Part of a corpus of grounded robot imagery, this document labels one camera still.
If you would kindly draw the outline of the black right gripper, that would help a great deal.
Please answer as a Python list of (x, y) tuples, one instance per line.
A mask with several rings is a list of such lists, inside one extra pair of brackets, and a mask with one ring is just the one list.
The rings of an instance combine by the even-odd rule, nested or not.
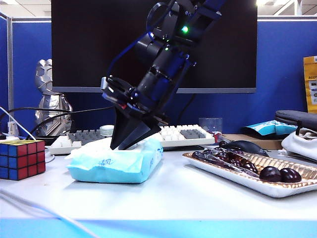
[(159, 132), (168, 125), (164, 107), (169, 101), (166, 87), (133, 87), (104, 85), (103, 97), (115, 107), (116, 119), (110, 148), (125, 150), (137, 142)]

